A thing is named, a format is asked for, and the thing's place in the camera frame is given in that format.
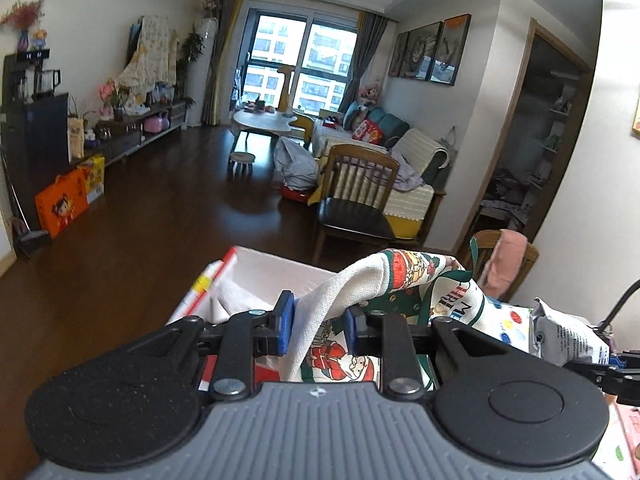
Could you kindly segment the white printed plastic bag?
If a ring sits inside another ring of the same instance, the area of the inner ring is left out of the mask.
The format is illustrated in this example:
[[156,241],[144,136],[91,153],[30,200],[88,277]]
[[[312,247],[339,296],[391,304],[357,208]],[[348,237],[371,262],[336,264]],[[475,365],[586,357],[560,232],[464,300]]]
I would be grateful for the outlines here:
[[529,352],[564,366],[569,362],[608,365],[610,347],[582,318],[549,307],[539,297],[529,318]]

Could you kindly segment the window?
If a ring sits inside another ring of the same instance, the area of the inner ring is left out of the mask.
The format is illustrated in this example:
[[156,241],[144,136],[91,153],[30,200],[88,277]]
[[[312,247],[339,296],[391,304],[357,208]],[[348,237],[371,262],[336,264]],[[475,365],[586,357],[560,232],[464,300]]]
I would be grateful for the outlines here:
[[316,14],[250,9],[238,59],[238,101],[277,106],[286,91],[293,110],[310,116],[336,112],[356,39],[356,29]]

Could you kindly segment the pink towel on chair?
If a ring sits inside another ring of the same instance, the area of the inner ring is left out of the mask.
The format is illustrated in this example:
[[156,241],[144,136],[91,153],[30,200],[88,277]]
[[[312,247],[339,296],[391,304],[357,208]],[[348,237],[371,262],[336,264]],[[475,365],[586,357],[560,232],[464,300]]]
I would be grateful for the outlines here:
[[497,244],[478,281],[486,296],[499,299],[508,291],[520,272],[527,244],[527,238],[519,232],[500,231]]

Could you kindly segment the red white cardboard box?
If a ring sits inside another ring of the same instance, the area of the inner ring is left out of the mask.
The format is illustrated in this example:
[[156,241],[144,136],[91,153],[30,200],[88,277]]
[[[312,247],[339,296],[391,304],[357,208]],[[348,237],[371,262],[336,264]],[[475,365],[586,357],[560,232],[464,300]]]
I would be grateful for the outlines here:
[[[330,271],[280,258],[266,252],[234,246],[220,260],[209,263],[169,318],[171,323],[195,315],[212,324],[233,315],[274,309],[282,292],[299,300],[311,295],[318,300],[335,281]],[[299,370],[296,382],[349,382],[349,354],[334,324],[321,327]]]

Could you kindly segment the small round stool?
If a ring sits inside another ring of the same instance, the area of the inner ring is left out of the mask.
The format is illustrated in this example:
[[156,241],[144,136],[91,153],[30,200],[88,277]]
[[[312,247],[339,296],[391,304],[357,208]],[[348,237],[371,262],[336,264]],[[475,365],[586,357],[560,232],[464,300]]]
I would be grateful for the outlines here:
[[255,155],[247,152],[232,152],[228,159],[228,177],[248,179],[253,175]]

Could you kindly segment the low tv cabinet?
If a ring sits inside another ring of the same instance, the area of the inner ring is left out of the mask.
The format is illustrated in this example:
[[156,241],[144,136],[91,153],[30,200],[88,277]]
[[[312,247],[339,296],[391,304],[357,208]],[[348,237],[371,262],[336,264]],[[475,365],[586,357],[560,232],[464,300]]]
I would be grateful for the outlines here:
[[[157,103],[153,104],[143,115],[124,115],[122,120],[100,120],[93,127],[93,133],[96,135],[96,146],[94,148],[86,148],[84,156],[73,157],[70,163],[73,166],[77,166],[93,155],[102,155],[105,157],[105,165],[110,166],[114,162],[134,154],[140,148],[144,148],[146,144],[150,144],[175,130],[186,128],[186,115],[190,106],[190,99],[179,100],[171,104]],[[168,111],[170,127],[155,136],[146,134],[143,131],[145,118],[154,116],[163,110]]]

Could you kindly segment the black water dispenser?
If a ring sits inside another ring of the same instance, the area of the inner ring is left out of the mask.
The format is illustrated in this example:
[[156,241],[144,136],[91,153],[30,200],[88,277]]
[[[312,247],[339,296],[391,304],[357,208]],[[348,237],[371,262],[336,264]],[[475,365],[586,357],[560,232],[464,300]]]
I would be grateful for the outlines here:
[[1,147],[13,209],[40,228],[35,197],[70,170],[68,95],[58,93],[59,70],[45,70],[48,49],[16,52],[3,60]]

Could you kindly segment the sofa with covers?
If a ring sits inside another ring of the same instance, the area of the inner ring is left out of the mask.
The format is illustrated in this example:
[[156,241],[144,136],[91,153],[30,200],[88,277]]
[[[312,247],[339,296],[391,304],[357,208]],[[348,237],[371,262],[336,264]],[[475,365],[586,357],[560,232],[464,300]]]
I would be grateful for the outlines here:
[[352,103],[336,125],[328,118],[314,122],[311,148],[321,166],[337,145],[366,148],[397,162],[384,214],[398,240],[423,245],[446,195],[444,185],[452,165],[448,148],[382,107],[358,103]]

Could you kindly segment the round coffee table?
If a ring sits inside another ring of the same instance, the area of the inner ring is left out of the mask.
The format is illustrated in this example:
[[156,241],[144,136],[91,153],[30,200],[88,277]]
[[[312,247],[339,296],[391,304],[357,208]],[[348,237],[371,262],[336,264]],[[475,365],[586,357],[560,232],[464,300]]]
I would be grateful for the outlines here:
[[238,146],[240,135],[245,133],[265,134],[266,136],[290,136],[297,129],[292,127],[294,116],[281,112],[247,112],[238,110],[232,116],[231,131],[234,136],[231,151]]

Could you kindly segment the christmas print bag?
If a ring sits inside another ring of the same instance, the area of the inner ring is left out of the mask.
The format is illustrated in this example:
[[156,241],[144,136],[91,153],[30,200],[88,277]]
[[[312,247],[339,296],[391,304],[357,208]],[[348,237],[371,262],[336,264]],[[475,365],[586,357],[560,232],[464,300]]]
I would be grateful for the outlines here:
[[396,313],[410,325],[446,316],[529,352],[529,313],[486,295],[451,256],[385,249],[332,275],[296,299],[285,382],[376,382],[380,360],[347,348],[342,315],[349,307]]

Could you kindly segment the yellow gift box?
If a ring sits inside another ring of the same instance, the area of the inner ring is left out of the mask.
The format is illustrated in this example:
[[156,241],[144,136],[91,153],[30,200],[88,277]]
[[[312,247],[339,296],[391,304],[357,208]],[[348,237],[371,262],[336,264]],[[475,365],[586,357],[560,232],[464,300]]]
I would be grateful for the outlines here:
[[85,178],[86,199],[91,205],[100,198],[105,191],[105,157],[93,155],[84,160],[77,167],[82,171]]

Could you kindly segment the wooden chair black seat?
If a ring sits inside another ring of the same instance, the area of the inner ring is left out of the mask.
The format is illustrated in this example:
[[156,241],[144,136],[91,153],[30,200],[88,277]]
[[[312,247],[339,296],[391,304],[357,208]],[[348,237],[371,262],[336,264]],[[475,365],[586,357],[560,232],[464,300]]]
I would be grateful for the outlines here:
[[395,239],[384,209],[398,170],[390,155],[355,144],[332,146],[320,186],[313,263],[329,236],[381,247]]

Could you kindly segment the food picture gold frame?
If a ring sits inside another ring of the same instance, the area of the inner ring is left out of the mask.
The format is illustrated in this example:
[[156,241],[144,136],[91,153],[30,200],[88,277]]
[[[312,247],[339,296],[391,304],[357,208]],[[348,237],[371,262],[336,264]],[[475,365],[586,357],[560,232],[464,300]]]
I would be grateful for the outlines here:
[[640,138],[640,98],[638,98],[636,110],[634,111],[634,121],[632,122],[632,134]]

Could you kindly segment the grey bag on floor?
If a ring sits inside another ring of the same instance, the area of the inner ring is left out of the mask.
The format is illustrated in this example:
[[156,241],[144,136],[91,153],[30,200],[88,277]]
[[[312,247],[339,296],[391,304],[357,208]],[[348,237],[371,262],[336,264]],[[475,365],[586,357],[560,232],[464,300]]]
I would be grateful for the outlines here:
[[274,184],[284,184],[292,191],[308,191],[317,186],[318,162],[303,145],[281,136],[273,150]]

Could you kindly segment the floral cloth on tv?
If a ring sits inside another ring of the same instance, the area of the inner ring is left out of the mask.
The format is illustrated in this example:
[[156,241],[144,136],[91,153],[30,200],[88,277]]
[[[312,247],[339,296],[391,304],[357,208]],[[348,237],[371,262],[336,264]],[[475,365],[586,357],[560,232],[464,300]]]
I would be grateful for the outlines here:
[[176,84],[178,45],[166,15],[143,15],[131,26],[128,61],[116,78],[126,106],[142,104],[157,84]]

